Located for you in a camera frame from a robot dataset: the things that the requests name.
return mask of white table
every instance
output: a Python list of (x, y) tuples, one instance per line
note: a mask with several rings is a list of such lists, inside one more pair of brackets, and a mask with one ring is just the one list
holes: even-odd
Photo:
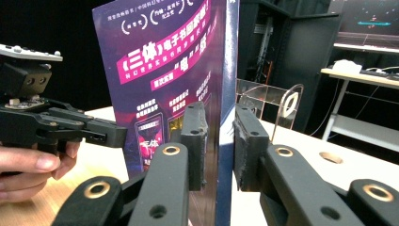
[(341, 102), (345, 95), (349, 81), (360, 82), (375, 86), (381, 86), (391, 89), (399, 89), (399, 81), (392, 81), (383, 77), (371, 76), (366, 74), (353, 74), (331, 69), (323, 69), (322, 73), (329, 74), (343, 80), (340, 94), (334, 109), (329, 117), (325, 133), (322, 140), (327, 141), (331, 132), (336, 132), (348, 137), (353, 137), (365, 142), (369, 142), (380, 147), (399, 152), (399, 131), (375, 125), (366, 121), (359, 121), (338, 114)]

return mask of computer monitor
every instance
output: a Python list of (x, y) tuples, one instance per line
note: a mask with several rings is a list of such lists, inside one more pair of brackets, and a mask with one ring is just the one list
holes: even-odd
[(331, 0), (329, 13), (341, 13), (334, 46), (399, 54), (398, 0)]

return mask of finger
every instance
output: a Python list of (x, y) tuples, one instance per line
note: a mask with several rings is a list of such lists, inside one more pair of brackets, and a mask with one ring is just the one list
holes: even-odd
[(80, 142), (67, 142), (65, 146), (65, 153), (71, 157), (75, 158), (77, 156), (77, 151), (79, 150)]
[(48, 172), (59, 167), (57, 156), (32, 149), (0, 147), (0, 172)]
[(6, 202), (22, 202), (32, 198), (34, 195), (38, 194), (46, 185), (47, 181), (37, 185), (32, 186), (27, 189), (15, 190), (15, 191), (0, 191), (0, 201)]
[(52, 172), (52, 176), (55, 180), (61, 179), (67, 172), (69, 172), (75, 165), (77, 158), (71, 158), (66, 154), (59, 156), (61, 159), (61, 166)]
[(51, 177), (50, 172), (45, 173), (20, 173), (13, 176), (0, 177), (0, 192), (22, 190), (38, 186)]

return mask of purple poster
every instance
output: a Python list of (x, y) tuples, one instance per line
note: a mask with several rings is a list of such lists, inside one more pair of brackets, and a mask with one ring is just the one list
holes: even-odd
[[(184, 108), (203, 101), (207, 184), (190, 192), (189, 217), (194, 226), (229, 225), (232, 145), (221, 148), (219, 139), (233, 120), (238, 2), (119, 0), (95, 8), (93, 21), (116, 121), (128, 128), (129, 177), (146, 170), (156, 147), (182, 126)], [(221, 218), (216, 203), (228, 208)]]

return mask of table surface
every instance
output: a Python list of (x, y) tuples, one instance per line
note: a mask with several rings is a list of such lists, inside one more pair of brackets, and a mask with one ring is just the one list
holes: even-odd
[[(115, 119), (112, 107), (89, 111), (87, 114)], [(261, 123), (271, 135), (273, 124)], [(353, 180), (368, 178), (399, 190), (399, 181), (394, 175), (399, 171), (399, 166), (392, 163), (283, 128), (277, 129), (274, 143), (300, 151), (324, 180), (340, 188), (347, 190)], [(342, 163), (327, 161), (321, 155), (339, 158)], [(0, 225), (50, 225), (59, 207), (73, 190), (87, 179), (99, 175), (113, 176), (122, 183), (128, 180), (122, 150), (82, 142), (77, 164), (64, 178), (59, 181), (50, 179), (47, 186), (29, 201), (0, 204)], [(235, 180), (231, 187), (231, 226), (249, 223), (266, 225), (259, 205), (259, 193), (237, 191), (234, 183)]]
[(344, 80), (360, 82), (370, 85), (399, 89), (399, 81), (393, 81), (384, 77), (372, 76), (361, 73), (347, 73), (332, 69), (322, 69), (322, 73), (329, 74), (330, 77), (340, 78)]

